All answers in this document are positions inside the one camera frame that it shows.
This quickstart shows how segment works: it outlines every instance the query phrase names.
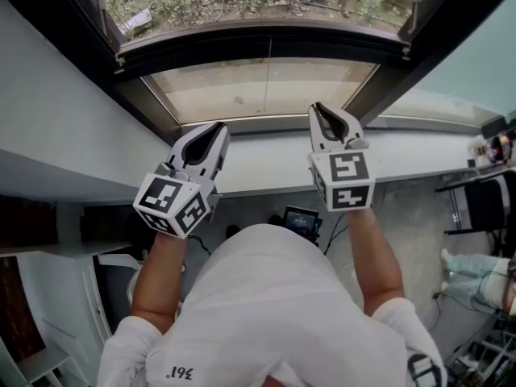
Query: black and white marker cube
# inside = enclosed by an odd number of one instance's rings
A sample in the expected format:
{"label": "black and white marker cube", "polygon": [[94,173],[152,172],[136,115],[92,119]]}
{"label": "black and white marker cube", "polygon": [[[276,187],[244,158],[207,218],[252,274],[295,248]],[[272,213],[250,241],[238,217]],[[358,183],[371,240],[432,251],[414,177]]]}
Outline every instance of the black and white marker cube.
{"label": "black and white marker cube", "polygon": [[309,154],[314,183],[329,211],[371,206],[375,178],[367,156],[367,149]]}
{"label": "black and white marker cube", "polygon": [[148,173],[133,207],[150,228],[186,238],[209,212],[200,189],[195,182]]}

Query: glass pane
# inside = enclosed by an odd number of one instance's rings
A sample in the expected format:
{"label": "glass pane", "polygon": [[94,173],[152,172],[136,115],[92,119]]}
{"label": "glass pane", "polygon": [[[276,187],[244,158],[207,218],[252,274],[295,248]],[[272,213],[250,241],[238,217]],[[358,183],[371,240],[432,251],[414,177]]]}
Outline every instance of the glass pane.
{"label": "glass pane", "polygon": [[499,114],[447,94],[411,89],[382,114],[446,120],[480,126]]}
{"label": "glass pane", "polygon": [[374,64],[275,58],[202,64],[152,75],[181,123],[306,113],[313,102],[342,106]]}
{"label": "glass pane", "polygon": [[106,0],[130,40],[236,19],[309,19],[397,33],[412,0]]}
{"label": "glass pane", "polygon": [[512,118],[516,0],[505,0],[458,48],[385,114],[482,125]]}

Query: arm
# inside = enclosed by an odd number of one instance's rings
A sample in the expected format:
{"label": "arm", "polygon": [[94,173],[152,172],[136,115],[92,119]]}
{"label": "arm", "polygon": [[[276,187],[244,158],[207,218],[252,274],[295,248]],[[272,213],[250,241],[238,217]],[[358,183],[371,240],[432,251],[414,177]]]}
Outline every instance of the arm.
{"label": "arm", "polygon": [[405,296],[402,272],[372,210],[349,211],[347,224],[364,312],[371,316],[388,300]]}
{"label": "arm", "polygon": [[161,334],[174,322],[185,248],[185,240],[158,232],[136,282],[131,315],[150,322]]}
{"label": "arm", "polygon": [[509,280],[507,281],[506,292],[504,293],[504,296],[503,296],[503,310],[507,315],[510,314],[510,309],[514,302],[514,296],[516,293],[515,289],[516,289],[516,280],[513,277],[510,277]]}

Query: jeans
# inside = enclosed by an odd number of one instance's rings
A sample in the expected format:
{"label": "jeans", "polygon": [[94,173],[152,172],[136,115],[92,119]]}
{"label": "jeans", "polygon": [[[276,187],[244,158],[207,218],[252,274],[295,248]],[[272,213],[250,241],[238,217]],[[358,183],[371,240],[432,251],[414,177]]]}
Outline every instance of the jeans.
{"label": "jeans", "polygon": [[496,267],[499,258],[487,255],[456,255],[446,261],[446,269],[468,277],[466,281],[450,280],[449,286],[443,293],[457,301],[488,314],[496,311],[486,305],[484,293],[489,280],[489,274]]}

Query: hand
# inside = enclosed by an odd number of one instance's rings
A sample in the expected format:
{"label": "hand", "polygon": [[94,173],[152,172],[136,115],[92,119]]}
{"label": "hand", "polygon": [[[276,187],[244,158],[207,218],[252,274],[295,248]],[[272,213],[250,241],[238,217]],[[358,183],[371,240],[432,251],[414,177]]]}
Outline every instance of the hand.
{"label": "hand", "polygon": [[516,279],[516,261],[509,261],[507,266],[507,275]]}
{"label": "hand", "polygon": [[181,241],[184,240],[185,239],[164,234],[163,232],[158,232],[156,234],[156,238],[154,239],[154,245],[159,248],[172,248],[174,244],[178,245]]}

